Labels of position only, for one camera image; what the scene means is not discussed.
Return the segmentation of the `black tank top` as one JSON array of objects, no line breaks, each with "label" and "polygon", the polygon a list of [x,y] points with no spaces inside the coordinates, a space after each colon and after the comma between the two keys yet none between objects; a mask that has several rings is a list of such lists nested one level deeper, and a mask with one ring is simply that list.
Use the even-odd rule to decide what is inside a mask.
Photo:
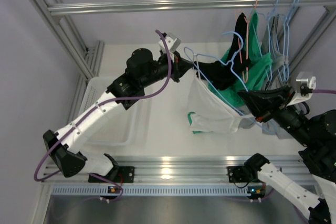
[{"label": "black tank top", "polygon": [[199,77],[201,80],[208,79],[211,84],[219,91],[224,91],[229,88],[236,90],[256,89],[256,82],[253,86],[251,86],[250,89],[246,85],[240,86],[234,84],[234,50],[232,49],[233,40],[229,50],[226,52],[226,55],[222,57],[221,60],[216,60],[212,63],[199,62],[198,66],[200,72],[197,72],[196,76]]}]

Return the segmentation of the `white tank top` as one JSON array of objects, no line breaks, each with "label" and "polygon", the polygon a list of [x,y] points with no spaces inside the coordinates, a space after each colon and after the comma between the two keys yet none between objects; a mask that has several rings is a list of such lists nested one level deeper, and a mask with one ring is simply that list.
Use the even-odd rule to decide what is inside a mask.
[{"label": "white tank top", "polygon": [[187,118],[194,133],[235,133],[245,119],[215,94],[205,82],[194,77],[187,98]]}]

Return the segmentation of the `pink wire hanger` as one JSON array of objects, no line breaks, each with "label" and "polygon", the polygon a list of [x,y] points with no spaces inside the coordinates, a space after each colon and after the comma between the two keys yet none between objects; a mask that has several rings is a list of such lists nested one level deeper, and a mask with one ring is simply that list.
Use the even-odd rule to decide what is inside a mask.
[{"label": "pink wire hanger", "polygon": [[[253,3],[253,9],[256,9],[258,0]],[[234,50],[234,84],[246,85],[249,89],[258,77],[258,55],[254,48],[258,46],[258,41],[253,34],[251,26],[251,14],[246,16],[243,12],[236,13],[236,25],[232,49]]]}]

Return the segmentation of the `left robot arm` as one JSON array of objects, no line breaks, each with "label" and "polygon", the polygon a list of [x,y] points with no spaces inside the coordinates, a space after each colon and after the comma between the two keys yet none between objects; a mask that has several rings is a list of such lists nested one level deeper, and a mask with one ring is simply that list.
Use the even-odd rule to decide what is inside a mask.
[{"label": "left robot arm", "polygon": [[65,178],[81,173],[101,176],[108,182],[118,178],[119,166],[109,154],[82,151],[86,141],[104,125],[127,111],[136,102],[148,98],[144,89],[162,79],[179,82],[193,68],[180,54],[161,53],[158,60],[145,48],[135,50],[127,60],[124,74],[116,78],[101,97],[67,126],[43,134],[49,156]]}]

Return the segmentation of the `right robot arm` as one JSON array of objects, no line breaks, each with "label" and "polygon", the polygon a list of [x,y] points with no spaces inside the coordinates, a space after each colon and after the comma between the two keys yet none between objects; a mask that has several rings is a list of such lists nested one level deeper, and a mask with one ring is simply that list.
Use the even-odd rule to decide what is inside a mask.
[{"label": "right robot arm", "polygon": [[256,121],[275,120],[304,147],[298,154],[318,183],[322,196],[295,183],[259,153],[244,162],[240,169],[243,177],[271,186],[309,223],[335,223],[335,110],[308,119],[290,104],[295,94],[290,86],[269,91],[239,90],[237,93]]}]

